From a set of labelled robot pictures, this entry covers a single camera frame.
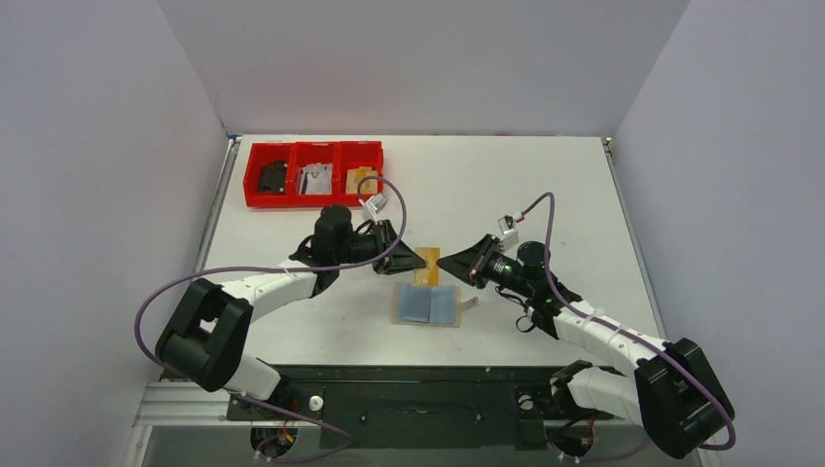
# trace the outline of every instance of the tabletop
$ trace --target tabletop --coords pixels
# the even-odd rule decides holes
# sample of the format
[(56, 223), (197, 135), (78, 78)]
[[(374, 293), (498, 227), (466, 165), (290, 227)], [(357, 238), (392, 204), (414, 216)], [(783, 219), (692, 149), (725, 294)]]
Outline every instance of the tabletop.
[[(319, 209), (253, 209), (244, 201), (243, 174), (251, 146), (265, 141), (378, 140), (384, 176), (401, 191), (409, 210), (403, 240), (411, 248), (439, 247), (446, 256), (485, 234), (497, 220), (521, 211), (542, 193), (556, 194), (551, 270), (568, 288), (611, 317), (659, 336), (616, 185), (599, 138), (527, 136), (243, 135), (219, 217), (211, 232), (206, 268), (275, 266), (312, 233)], [(398, 229), (398, 199), (379, 216)], [(548, 204), (519, 224), (520, 241), (544, 241)], [(358, 210), (353, 221), (360, 222)], [(515, 256), (515, 249), (509, 253)], [(228, 280), (242, 274), (222, 274)], [(461, 325), (392, 323), (396, 282), (411, 273), (375, 275), (347, 270), (327, 291), (278, 309), (255, 322), (245, 351), (277, 364), (416, 366), (565, 366), (586, 351), (535, 330), (517, 331), (518, 305), (493, 286), (478, 290), (441, 272), (441, 284), (461, 287), (462, 299), (478, 296)]]

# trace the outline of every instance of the purple cable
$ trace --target purple cable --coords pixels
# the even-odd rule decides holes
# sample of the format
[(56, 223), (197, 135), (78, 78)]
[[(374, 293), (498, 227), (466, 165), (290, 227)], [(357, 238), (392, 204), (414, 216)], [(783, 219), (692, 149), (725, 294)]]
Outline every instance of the purple cable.
[(650, 438), (645, 438), (645, 440), (642, 441), (642, 443), (639, 446), (637, 446), (637, 447), (635, 447), (635, 448), (633, 448), (633, 449), (631, 449), (627, 452), (624, 452), (624, 453), (621, 453), (621, 454), (600, 455), (600, 456), (597, 456), (597, 457), (586, 457), (586, 456), (577, 457), (577, 456), (574, 456), (574, 455), (567, 454), (564, 451), (562, 451), (561, 449), (559, 449), (558, 446), (556, 446), (556, 443), (554, 443), (553, 441), (550, 441), (550, 446), (552, 446), (553, 449), (556, 450), (556, 452), (564, 455), (564, 458), (568, 459), (568, 460), (576, 460), (578, 458), (579, 462), (606, 462), (606, 461), (610, 461), (610, 460), (622, 460), (622, 459), (627, 459), (629, 457), (633, 457), (633, 456), (639, 454), (640, 452), (642, 452), (643, 450), (645, 450), (648, 446), (650, 446), (651, 443), (652, 443), (652, 441), (650, 441)]
[[(172, 281), (169, 281), (163, 284), (158, 290), (153, 292), (147, 299), (140, 305), (140, 308), (137, 309), (137, 314), (134, 317), (134, 339), (137, 341), (137, 346), (140, 347), (140, 350), (146, 355), (147, 358), (155, 362), (156, 364), (170, 370), (175, 371), (175, 369), (171, 368), (170, 366), (166, 365), (158, 356), (156, 356), (149, 347), (146, 346), (146, 343), (143, 341), (143, 336), (140, 334), (140, 324), (143, 321), (143, 315), (146, 314), (146, 310), (149, 308), (149, 305), (163, 292), (171, 289), (172, 287), (187, 282), (189, 280), (203, 277), (205, 275), (210, 274), (218, 274), (221, 272), (263, 272), (263, 273), (289, 273), (289, 272), (326, 272), (331, 270), (344, 270), (344, 269), (355, 269), (361, 268), (363, 266), (371, 265), (372, 263), (378, 262), (382, 260), (384, 257), (390, 254), (392, 250), (395, 249), (396, 246), (401, 242), (401, 236), (404, 234), (404, 229), (407, 227), (407, 204), (404, 202), (404, 197), (401, 196), (401, 192), (398, 191), (395, 185), (393, 185), (389, 180), (386, 180), (383, 177), (379, 177), (377, 175), (370, 175), (361, 179), (358, 183), (358, 187), (356, 189), (358, 193), (358, 197), (363, 200), (361, 195), (361, 187), (364, 185), (364, 182), (368, 180), (378, 180), (383, 182), (386, 186), (390, 188), (390, 190), (395, 193), (395, 196), (398, 197), (398, 202), (401, 204), (401, 227), (398, 231), (398, 236), (389, 244), (386, 250), (380, 252), (377, 256), (372, 258), (371, 260), (362, 261), (360, 263), (352, 263), (350, 265), (339, 265), (339, 266), (324, 266), (324, 267), (316, 267), (316, 268), (266, 268), (266, 267), (259, 267), (259, 266), (228, 266), (224, 268), (212, 268), (212, 269), (203, 269), (198, 272), (193, 272), (191, 274), (187, 274), (183, 277), (178, 277)], [(344, 450), (349, 448), (352, 445), (354, 438), (349, 433), (341, 430), (340, 428), (336, 428), (335, 426), (330, 425), (329, 423), (325, 423), (320, 420), (315, 420), (306, 416), (303, 416), (299, 413), (294, 413), (291, 411), (287, 411), (286, 409), (281, 409), (279, 407), (273, 406), (271, 404), (267, 404), (266, 402), (259, 401), (257, 399), (253, 399), (250, 397), (243, 396), (244, 400), (248, 401), (251, 404), (255, 404), (257, 406), (263, 407), (265, 409), (282, 413), (288, 415), (292, 418), (308, 421), (309, 423), (313, 423), (318, 425), (322, 429), (330, 430), (335, 433), (339, 433), (346, 437), (349, 441), (344, 443), (343, 445), (338, 446), (337, 448), (333, 448), (330, 450), (325, 450), (323, 452), (319, 452), (318, 454), (314, 454), (308, 457), (302, 457), (300, 459), (288, 459), (288, 460), (277, 460), (274, 459), (273, 462), (281, 463), (281, 464), (298, 464), (302, 462), (308, 462), (310, 460), (320, 459), (321, 457), (326, 457), (330, 454), (334, 454), (340, 450)], [(267, 443), (271, 442), (274, 438), (269, 438), (268, 440), (263, 440), (259, 445), (257, 450), (261, 450), (263, 446)]]
[[(545, 237), (545, 249), (544, 249), (544, 264), (545, 267), (545, 274), (547, 275), (547, 280), (550, 283), (550, 288), (553, 290), (553, 294), (556, 298), (564, 304), (570, 311), (575, 313), (576, 315), (582, 318), (590, 317), (587, 313), (584, 313), (580, 309), (576, 308), (574, 305), (569, 303), (567, 300), (562, 297), (561, 293), (559, 293), (556, 284), (553, 282), (553, 276), (550, 272), (550, 237), (553, 233), (553, 219), (556, 216), (556, 197), (551, 192), (546, 192), (540, 197), (538, 197), (532, 204), (527, 206), (526, 209), (523, 210), (521, 216), (526, 216), (536, 205), (541, 202), (542, 199), (547, 198), (550, 200), (550, 216), (547, 221), (547, 236)], [(728, 441), (724, 445), (701, 445), (699, 446), (701, 449), (708, 449), (708, 450), (728, 450), (732, 448), (736, 444), (736, 430), (734, 428), (734, 421), (731, 420), (731, 416), (728, 415), (728, 412), (725, 411), (725, 408), (722, 407), (722, 404), (717, 400), (710, 391), (707, 390), (704, 385), (702, 385), (693, 375), (690, 374), (683, 366), (679, 364), (676, 360), (674, 360), (670, 355), (667, 355), (660, 349), (658, 349), (655, 345), (641, 339), (639, 336), (635, 336), (634, 334), (625, 331), (624, 329), (614, 326), (609, 321), (605, 321), (597, 316), (591, 318), (591, 321), (594, 323), (598, 323), (612, 331), (616, 331), (622, 336), (631, 339), (634, 342), (638, 342), (642, 344), (647, 349), (651, 350), (652, 352), (656, 353), (657, 356), (661, 357), (668, 365), (673, 367), (679, 375), (681, 375), (685, 380), (687, 380), (697, 391), (707, 399), (710, 404), (713, 406), (716, 411), (722, 416), (722, 419), (725, 421), (725, 426), (728, 429)], [(638, 450), (632, 450), (630, 455), (634, 455), (638, 452)], [(605, 459), (605, 460), (617, 460), (616, 458)]]

